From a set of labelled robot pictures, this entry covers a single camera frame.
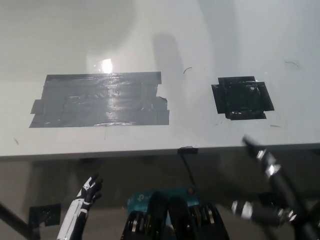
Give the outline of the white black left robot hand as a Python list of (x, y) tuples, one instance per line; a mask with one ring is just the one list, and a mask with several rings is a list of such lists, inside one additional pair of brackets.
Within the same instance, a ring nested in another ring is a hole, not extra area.
[(63, 219), (58, 240), (81, 240), (93, 204), (102, 196), (103, 179), (96, 173), (90, 176), (71, 202)]

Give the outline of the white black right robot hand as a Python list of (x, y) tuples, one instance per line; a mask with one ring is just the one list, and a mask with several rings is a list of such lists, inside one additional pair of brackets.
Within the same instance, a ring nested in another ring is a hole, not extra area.
[(249, 155), (260, 166), (275, 198), (281, 205), (271, 207), (250, 201), (234, 200), (231, 205), (232, 213), (262, 226), (279, 227), (289, 223), (294, 230), (296, 240), (318, 240), (320, 238), (318, 227), (313, 224), (305, 202), (282, 165), (277, 163), (267, 148), (258, 145), (248, 136), (244, 136), (242, 142), (246, 145)]

